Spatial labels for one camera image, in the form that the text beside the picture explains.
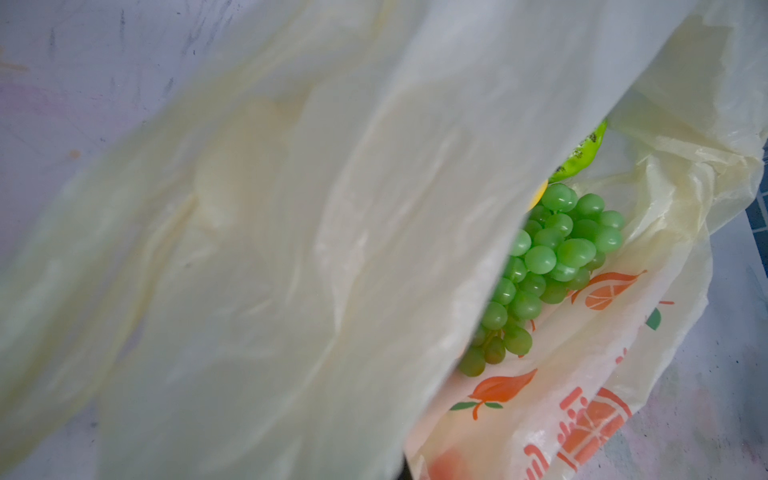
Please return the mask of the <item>yellow plastic fruit-print bag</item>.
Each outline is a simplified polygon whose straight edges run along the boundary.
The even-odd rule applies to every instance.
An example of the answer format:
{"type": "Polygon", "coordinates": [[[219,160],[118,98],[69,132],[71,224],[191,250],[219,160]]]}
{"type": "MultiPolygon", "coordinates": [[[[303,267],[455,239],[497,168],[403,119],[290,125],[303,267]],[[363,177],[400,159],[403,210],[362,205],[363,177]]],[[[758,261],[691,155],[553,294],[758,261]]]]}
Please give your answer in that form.
{"type": "Polygon", "coordinates": [[[1,467],[89,403],[101,479],[568,479],[701,317],[767,139],[763,1],[267,1],[1,270],[1,467]],[[619,295],[453,375],[540,186],[626,218],[619,295]]]}

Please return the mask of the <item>yellow fake lemon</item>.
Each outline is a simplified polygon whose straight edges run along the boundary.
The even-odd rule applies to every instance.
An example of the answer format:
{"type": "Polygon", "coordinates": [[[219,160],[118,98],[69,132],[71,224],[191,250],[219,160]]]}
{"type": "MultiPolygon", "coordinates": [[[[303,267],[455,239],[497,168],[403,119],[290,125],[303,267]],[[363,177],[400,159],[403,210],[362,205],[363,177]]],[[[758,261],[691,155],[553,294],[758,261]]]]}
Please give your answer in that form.
{"type": "Polygon", "coordinates": [[[544,181],[538,187],[538,189],[537,189],[537,191],[536,191],[534,197],[532,198],[532,201],[531,201],[531,203],[530,203],[530,205],[528,207],[529,210],[532,210],[539,203],[539,201],[541,200],[542,196],[546,192],[546,190],[548,188],[548,185],[549,185],[549,182],[548,181],[544,181]]]}

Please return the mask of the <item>green fake grape bunch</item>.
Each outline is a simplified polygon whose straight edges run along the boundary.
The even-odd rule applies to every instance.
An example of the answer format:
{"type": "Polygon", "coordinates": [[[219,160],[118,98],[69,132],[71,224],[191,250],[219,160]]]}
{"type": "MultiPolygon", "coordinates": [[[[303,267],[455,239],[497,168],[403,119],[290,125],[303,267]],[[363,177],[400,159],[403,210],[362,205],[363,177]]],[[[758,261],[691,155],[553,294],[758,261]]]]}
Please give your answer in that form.
{"type": "Polygon", "coordinates": [[[477,377],[509,355],[527,355],[544,308],[587,286],[607,256],[622,247],[625,223],[597,194],[578,195],[561,183],[545,187],[512,243],[457,370],[477,377]]]}

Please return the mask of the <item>green spotted fake fruit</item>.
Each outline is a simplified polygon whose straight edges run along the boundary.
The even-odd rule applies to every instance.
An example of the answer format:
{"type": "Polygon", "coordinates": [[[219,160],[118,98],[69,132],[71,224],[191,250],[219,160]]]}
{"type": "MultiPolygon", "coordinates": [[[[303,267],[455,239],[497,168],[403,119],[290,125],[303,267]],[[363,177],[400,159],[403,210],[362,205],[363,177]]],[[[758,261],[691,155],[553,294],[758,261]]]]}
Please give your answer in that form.
{"type": "Polygon", "coordinates": [[[606,130],[607,120],[604,119],[592,133],[578,144],[566,161],[549,177],[548,182],[552,184],[564,181],[575,177],[588,168],[598,154],[606,130]]]}

